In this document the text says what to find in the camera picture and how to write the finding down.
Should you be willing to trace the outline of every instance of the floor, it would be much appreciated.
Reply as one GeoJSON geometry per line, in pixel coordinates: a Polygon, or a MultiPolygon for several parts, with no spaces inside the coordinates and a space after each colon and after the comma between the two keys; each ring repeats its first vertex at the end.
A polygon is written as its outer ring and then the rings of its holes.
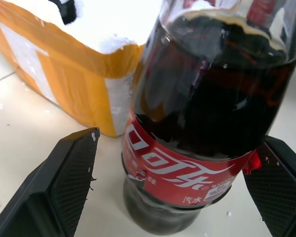
{"type": "MultiPolygon", "coordinates": [[[[47,158],[62,137],[84,129],[20,81],[0,55],[0,212],[26,176],[47,158]]],[[[270,135],[296,152],[296,72],[270,135]]],[[[152,236],[137,227],[122,202],[120,138],[101,136],[94,177],[76,237],[152,236]]],[[[242,175],[219,203],[205,208],[176,237],[270,237],[242,175]]]]}

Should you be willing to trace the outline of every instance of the dark brown soda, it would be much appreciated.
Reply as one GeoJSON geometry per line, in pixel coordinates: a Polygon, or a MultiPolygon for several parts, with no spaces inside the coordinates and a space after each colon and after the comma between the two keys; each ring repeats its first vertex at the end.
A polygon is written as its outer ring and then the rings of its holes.
{"type": "Polygon", "coordinates": [[[281,105],[296,59],[270,35],[227,16],[157,21],[134,76],[133,110],[167,148],[225,160],[254,150],[281,105]]]}

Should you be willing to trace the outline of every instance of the cola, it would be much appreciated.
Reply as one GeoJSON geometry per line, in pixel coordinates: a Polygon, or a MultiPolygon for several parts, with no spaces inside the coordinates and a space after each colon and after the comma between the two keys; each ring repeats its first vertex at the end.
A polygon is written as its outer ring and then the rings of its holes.
{"type": "Polygon", "coordinates": [[[156,235],[221,200],[263,142],[296,66],[282,42],[235,16],[157,20],[134,75],[124,201],[156,235]]]}

